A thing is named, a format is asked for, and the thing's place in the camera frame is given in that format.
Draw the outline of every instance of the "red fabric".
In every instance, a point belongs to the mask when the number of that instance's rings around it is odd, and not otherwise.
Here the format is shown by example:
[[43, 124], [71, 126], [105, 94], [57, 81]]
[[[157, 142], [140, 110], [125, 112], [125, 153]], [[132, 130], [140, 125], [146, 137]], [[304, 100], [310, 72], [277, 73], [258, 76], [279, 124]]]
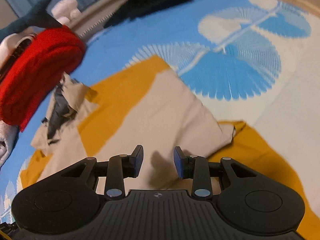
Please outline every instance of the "red fabric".
[[85, 44], [66, 26], [41, 32], [0, 84], [0, 120], [23, 131], [62, 73], [73, 71], [84, 52]]

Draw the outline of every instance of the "wall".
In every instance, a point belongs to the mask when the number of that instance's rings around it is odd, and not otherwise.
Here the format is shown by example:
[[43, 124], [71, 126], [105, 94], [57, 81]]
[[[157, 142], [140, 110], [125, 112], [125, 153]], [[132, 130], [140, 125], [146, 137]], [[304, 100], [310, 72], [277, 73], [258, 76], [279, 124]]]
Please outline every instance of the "wall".
[[0, 29], [17, 19], [6, 0], [0, 0]]

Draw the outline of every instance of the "logo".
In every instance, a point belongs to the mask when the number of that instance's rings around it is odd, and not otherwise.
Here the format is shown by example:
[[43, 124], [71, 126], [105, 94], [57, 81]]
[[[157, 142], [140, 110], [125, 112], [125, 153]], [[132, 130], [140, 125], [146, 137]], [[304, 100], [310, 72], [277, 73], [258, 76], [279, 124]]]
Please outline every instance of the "logo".
[[156, 198], [161, 198], [161, 197], [163, 196], [163, 194], [161, 194], [161, 193], [156, 193], [156, 194], [154, 194], [153, 196], [155, 196]]

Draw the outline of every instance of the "blue printed design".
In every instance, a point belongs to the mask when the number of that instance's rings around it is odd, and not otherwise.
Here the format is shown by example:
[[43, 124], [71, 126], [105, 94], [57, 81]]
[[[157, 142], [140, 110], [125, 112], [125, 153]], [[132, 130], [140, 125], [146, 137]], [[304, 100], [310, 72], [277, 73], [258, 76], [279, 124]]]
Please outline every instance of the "blue printed design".
[[5, 190], [4, 198], [0, 195], [0, 222], [13, 223], [13, 216], [11, 214], [11, 203], [16, 195], [13, 183], [9, 180]]
[[196, 94], [218, 100], [246, 99], [271, 88], [246, 61], [212, 51], [180, 77]]
[[280, 71], [275, 47], [265, 37], [249, 30], [227, 45], [224, 53], [206, 53], [180, 77], [196, 94], [230, 101], [260, 96], [271, 89]]
[[281, 3], [281, 8], [276, 16], [271, 16], [258, 27], [283, 37], [305, 38], [311, 34], [311, 27], [305, 17], [301, 14], [303, 10]]
[[227, 101], [260, 96], [275, 84], [281, 60], [271, 41], [253, 27], [290, 38], [308, 37], [311, 28], [297, 7], [272, 0], [266, 9], [261, 1], [251, 1], [252, 6], [225, 8], [200, 20], [199, 33], [212, 46], [143, 46], [128, 65], [157, 54], [197, 95]]

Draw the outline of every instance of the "bedsheet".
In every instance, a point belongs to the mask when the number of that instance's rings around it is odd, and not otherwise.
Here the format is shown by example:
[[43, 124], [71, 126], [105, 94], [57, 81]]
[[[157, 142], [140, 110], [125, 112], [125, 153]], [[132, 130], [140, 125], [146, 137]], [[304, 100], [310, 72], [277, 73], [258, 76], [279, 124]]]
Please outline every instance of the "bedsheet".
[[[193, 0], [98, 33], [71, 77], [90, 86], [157, 54], [215, 118], [254, 125], [296, 73], [317, 26], [318, 18], [278, 0]], [[19, 172], [34, 152], [30, 142], [48, 102], [49, 97], [0, 171], [1, 222], [13, 221], [11, 202], [22, 189]], [[284, 158], [293, 163], [290, 155]], [[314, 190], [319, 193], [320, 186]], [[319, 197], [306, 195], [319, 215]]]
[[[233, 124], [218, 124], [175, 71], [152, 56], [91, 86], [57, 143], [48, 145], [37, 131], [44, 143], [35, 145], [33, 164], [21, 173], [21, 182], [25, 188], [86, 157], [102, 162], [140, 144], [144, 157], [139, 177], [125, 179], [126, 192], [167, 188], [178, 179], [172, 154], [176, 145], [209, 157], [230, 144], [233, 134]], [[99, 179], [98, 194], [104, 193], [104, 180]]]

